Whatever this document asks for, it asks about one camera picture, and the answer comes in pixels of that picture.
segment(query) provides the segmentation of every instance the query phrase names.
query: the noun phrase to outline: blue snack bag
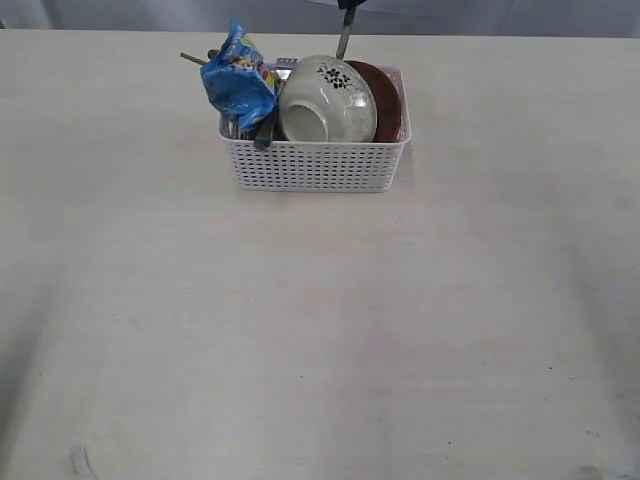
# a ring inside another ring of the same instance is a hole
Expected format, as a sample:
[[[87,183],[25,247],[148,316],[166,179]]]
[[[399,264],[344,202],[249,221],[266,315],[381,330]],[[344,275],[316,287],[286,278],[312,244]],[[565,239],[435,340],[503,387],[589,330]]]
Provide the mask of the blue snack bag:
[[[218,54],[200,68],[209,103],[222,115],[237,118],[243,130],[253,130],[276,105],[275,77],[242,26],[231,23]]]

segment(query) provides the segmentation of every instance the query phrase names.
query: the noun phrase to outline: black handle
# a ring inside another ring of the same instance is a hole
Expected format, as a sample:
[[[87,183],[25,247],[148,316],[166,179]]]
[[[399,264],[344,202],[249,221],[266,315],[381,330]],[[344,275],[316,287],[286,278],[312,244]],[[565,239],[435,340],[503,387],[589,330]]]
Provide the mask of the black handle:
[[[340,10],[356,8],[358,5],[361,5],[366,1],[367,0],[338,0],[338,7],[340,7]]]

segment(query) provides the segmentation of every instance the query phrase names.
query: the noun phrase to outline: brown plate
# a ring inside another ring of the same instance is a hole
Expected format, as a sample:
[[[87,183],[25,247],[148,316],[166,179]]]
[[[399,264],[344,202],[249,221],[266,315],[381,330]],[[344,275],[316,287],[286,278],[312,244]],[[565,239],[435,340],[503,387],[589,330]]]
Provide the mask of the brown plate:
[[[387,74],[377,67],[356,60],[347,60],[364,78],[371,89],[378,111],[378,128],[373,141],[376,143],[394,143],[402,126],[402,103],[395,85]]]

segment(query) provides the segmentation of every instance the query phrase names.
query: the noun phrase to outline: table surface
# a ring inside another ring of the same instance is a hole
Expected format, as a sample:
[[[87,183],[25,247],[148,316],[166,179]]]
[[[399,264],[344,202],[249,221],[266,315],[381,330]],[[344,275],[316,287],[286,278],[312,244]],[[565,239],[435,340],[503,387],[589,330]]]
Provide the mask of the table surface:
[[[0,476],[632,469],[640,42],[355,37],[411,148],[387,193],[285,194],[178,58],[223,38],[0,31]]]

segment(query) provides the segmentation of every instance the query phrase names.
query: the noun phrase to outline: white plastic basket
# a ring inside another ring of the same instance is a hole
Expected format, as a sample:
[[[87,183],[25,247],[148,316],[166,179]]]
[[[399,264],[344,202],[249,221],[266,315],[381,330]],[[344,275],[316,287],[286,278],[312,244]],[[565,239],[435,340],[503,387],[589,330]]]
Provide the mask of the white plastic basket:
[[[411,124],[400,70],[378,67],[393,81],[402,101],[397,143],[273,142],[260,151],[249,140],[232,140],[229,122],[220,118],[220,137],[233,162],[240,187],[278,192],[384,192],[391,187]]]

